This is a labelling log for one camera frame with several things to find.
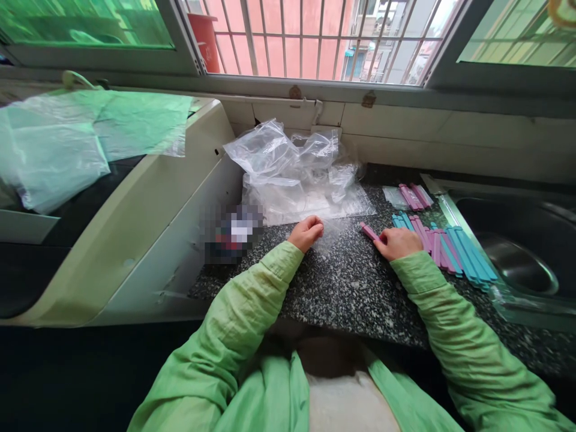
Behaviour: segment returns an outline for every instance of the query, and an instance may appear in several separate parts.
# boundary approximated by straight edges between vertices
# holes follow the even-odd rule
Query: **person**
[[[304,254],[322,233],[318,217],[306,218],[222,288],[198,331],[160,370],[130,432],[462,430],[406,373],[358,341],[304,339],[285,354],[265,339]],[[450,396],[474,430],[576,430],[554,408],[548,386],[446,282],[415,233],[385,229],[380,238],[374,245],[418,306]]]

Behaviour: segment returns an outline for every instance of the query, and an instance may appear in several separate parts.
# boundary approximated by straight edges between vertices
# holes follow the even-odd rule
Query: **window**
[[[215,19],[219,61],[208,71],[422,85],[462,3],[202,0]]]
[[[17,66],[198,74],[167,0],[2,0],[0,54]]]
[[[473,1],[427,86],[523,97],[576,95],[576,19],[565,0]]]
[[[495,1],[458,62],[576,66],[573,29],[557,26],[548,1]]]
[[[1,0],[0,77],[576,116],[570,2]]]
[[[174,48],[154,0],[4,0],[0,28],[16,44]]]

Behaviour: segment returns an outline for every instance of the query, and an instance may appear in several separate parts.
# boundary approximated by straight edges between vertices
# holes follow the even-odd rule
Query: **granite countertop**
[[[423,170],[369,164],[361,185],[376,209],[372,216],[343,219],[344,230],[328,254],[311,249],[296,273],[280,313],[281,317],[352,334],[430,349],[424,323],[408,299],[386,260],[360,231],[367,223],[375,232],[392,227],[398,213],[384,199],[383,185],[422,184]],[[460,178],[472,176],[458,175]],[[490,179],[490,183],[507,183]],[[437,203],[419,213],[422,222],[439,225],[446,219]],[[270,249],[283,242],[294,224],[266,227],[262,240],[239,265],[204,266],[189,296],[212,299],[235,275],[257,263]],[[473,288],[466,279],[446,274],[446,279],[476,308],[480,318],[498,334],[512,354],[531,370],[549,376],[576,376],[576,335],[506,322],[491,304],[488,294]]]

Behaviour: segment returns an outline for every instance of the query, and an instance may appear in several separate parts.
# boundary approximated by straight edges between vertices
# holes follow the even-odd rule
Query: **green jacket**
[[[303,257],[283,242],[230,280],[198,331],[168,357],[128,430],[307,432],[310,389],[296,352],[258,357],[240,378]],[[508,352],[426,252],[391,265],[418,306],[458,411],[475,430],[576,430],[554,408],[548,386]],[[461,430],[407,375],[368,350],[364,356],[402,431]]]

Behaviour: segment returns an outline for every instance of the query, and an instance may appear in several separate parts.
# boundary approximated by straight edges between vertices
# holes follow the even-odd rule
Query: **hand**
[[[288,237],[288,241],[300,249],[302,253],[306,253],[323,234],[324,225],[322,225],[322,221],[318,216],[312,215],[294,227],[290,237]]]
[[[408,228],[387,228],[374,240],[374,246],[388,261],[394,261],[423,250],[418,234]]]

